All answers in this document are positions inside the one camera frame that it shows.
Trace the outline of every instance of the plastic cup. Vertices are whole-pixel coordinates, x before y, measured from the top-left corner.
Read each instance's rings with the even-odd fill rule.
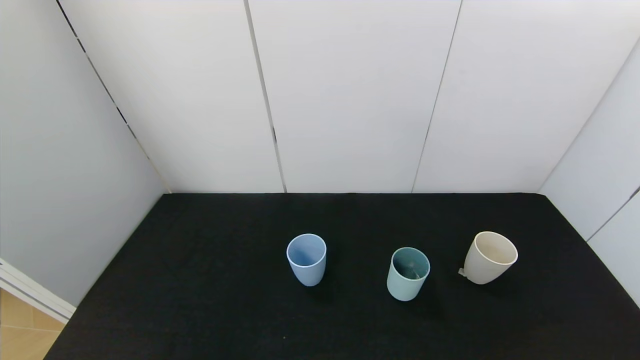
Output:
[[[302,285],[318,285],[326,266],[326,244],[315,234],[298,235],[287,246],[287,259]]]
[[[458,272],[476,284],[496,280],[518,259],[518,249],[509,239],[491,231],[478,233],[467,252],[465,267]]]
[[[387,289],[400,301],[415,298],[431,271],[427,255],[413,247],[401,247],[391,256]]]

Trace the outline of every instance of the blue cup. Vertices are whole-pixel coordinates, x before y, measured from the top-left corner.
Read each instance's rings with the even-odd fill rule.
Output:
[[[302,285],[318,285],[326,266],[326,244],[318,235],[298,235],[287,246],[287,259]]]
[[[401,247],[391,256],[387,289],[397,300],[409,301],[418,295],[430,271],[427,255],[413,247]]]

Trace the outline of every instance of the black tablecloth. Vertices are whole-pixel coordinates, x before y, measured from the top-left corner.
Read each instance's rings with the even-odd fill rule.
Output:
[[[479,231],[518,261],[458,275]],[[301,233],[327,243],[324,279],[293,276]],[[419,295],[386,288],[399,247],[431,261]],[[640,310],[535,194],[173,194],[124,245],[53,359],[640,359]]]

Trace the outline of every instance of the white wall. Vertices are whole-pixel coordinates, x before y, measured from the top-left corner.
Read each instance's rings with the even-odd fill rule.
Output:
[[[60,3],[172,191],[283,191],[242,0]]]
[[[640,186],[640,44],[540,192],[588,239]]]
[[[0,256],[78,305],[164,188],[55,1],[2,1],[0,44]]]
[[[465,0],[417,192],[537,192],[640,36],[640,1]]]
[[[589,246],[640,306],[640,196],[635,196],[591,240]]]
[[[460,0],[249,1],[290,192],[410,192]]]

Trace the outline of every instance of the white cup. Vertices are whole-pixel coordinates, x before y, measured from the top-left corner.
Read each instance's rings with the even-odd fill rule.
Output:
[[[469,248],[465,267],[458,273],[476,284],[496,280],[518,259],[518,249],[509,239],[491,231],[478,233]]]

